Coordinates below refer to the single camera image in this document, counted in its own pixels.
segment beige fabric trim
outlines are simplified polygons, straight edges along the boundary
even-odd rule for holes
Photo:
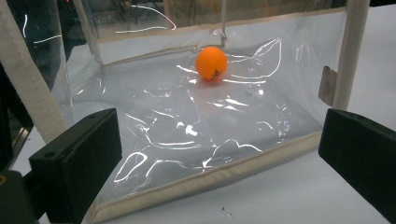
[[[202,192],[203,189],[208,190],[223,186],[224,184],[221,183],[229,183],[257,174],[315,149],[320,137],[321,132],[311,133],[241,161],[222,165],[207,172],[192,175],[112,203],[97,205],[93,208],[92,213],[88,214],[88,220],[93,223],[106,221],[155,204],[170,202],[193,193]]]
[[[346,6],[346,28],[338,64],[332,107],[347,110],[353,79],[358,64],[361,40],[369,10],[369,0],[348,0]]]
[[[46,143],[66,130],[50,89],[33,62],[6,0],[0,0],[0,62]]]

